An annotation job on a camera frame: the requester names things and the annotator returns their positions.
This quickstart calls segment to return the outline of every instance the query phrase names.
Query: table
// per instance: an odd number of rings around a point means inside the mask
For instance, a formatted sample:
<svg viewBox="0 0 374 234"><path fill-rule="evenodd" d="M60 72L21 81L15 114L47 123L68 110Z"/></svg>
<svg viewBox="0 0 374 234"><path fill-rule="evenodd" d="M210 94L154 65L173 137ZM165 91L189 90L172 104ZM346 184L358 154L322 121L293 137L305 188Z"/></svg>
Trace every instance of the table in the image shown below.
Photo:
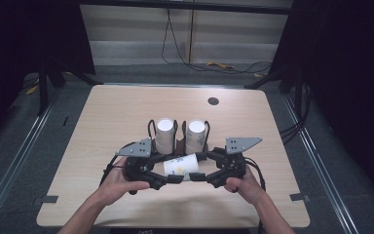
<svg viewBox="0 0 374 234"><path fill-rule="evenodd" d="M218 98L211 105L209 98ZM266 96L261 91L225 88L151 86L93 87L75 131L59 164L48 195L55 204L43 204L37 217L42 226L62 226L98 187L103 170L115 151L148 137L147 124L168 117L179 124L207 120L209 149L224 147L226 137L262 137L243 155L259 165L267 191L280 213L293 227L310 219ZM177 138L182 139L181 129ZM212 160L200 162L201 173L218 170ZM162 173L163 164L155 172ZM239 194L215 189L206 182L168 184L126 194L107 207L95 225L151 228L247 228L258 225L256 210Z"/></svg>

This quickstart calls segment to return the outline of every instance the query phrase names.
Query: human hand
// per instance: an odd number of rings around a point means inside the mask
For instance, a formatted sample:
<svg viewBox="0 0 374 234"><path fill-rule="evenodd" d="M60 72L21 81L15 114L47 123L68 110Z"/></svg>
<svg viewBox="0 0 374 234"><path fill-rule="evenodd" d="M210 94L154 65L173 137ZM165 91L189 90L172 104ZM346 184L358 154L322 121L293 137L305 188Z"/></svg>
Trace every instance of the human hand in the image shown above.
<svg viewBox="0 0 374 234"><path fill-rule="evenodd" d="M248 165L245 166L245 175L243 178L227 178L224 188L229 192L238 191L239 194L252 205L255 205L266 194Z"/></svg>
<svg viewBox="0 0 374 234"><path fill-rule="evenodd" d="M145 181L128 181L124 177L124 166L127 157L122 157L108 174L105 181L98 187L93 194L95 198L104 206L109 206L120 199L124 194L131 190L143 190L150 188L150 184Z"/></svg>

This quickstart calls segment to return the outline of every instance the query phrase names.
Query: forearm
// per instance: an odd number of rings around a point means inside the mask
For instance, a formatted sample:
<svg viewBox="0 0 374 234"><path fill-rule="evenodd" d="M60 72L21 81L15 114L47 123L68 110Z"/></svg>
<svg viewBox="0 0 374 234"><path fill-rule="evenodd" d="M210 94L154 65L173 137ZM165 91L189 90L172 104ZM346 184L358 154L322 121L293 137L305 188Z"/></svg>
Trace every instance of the forearm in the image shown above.
<svg viewBox="0 0 374 234"><path fill-rule="evenodd" d="M293 229L279 213L272 199L265 193L257 202L252 204L256 208L263 227L268 234L294 233Z"/></svg>
<svg viewBox="0 0 374 234"><path fill-rule="evenodd" d="M90 196L58 233L89 233L104 208L95 195Z"/></svg>

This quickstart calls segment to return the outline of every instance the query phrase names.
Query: person's right arm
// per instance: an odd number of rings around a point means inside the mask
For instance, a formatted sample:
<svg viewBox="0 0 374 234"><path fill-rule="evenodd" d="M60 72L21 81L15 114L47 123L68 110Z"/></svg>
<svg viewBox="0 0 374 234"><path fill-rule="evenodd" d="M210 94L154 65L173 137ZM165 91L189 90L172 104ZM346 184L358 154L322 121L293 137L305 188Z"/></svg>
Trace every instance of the person's right arm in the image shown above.
<svg viewBox="0 0 374 234"><path fill-rule="evenodd" d="M224 187L230 192L239 189L239 194L257 210L266 233L294 233L293 229L279 213L270 196L262 189L248 166L246 166L243 178L229 177Z"/></svg>

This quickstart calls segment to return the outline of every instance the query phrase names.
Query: person's right hand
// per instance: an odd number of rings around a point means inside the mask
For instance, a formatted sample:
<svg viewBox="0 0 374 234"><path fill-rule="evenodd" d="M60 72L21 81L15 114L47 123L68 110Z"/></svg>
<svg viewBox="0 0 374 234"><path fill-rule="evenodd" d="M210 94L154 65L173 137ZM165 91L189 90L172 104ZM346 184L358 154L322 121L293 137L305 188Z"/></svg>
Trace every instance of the person's right hand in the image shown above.
<svg viewBox="0 0 374 234"><path fill-rule="evenodd" d="M229 192L238 191L239 194L252 205L255 205L266 194L248 165L245 166L245 175L243 178L227 178L224 188Z"/></svg>

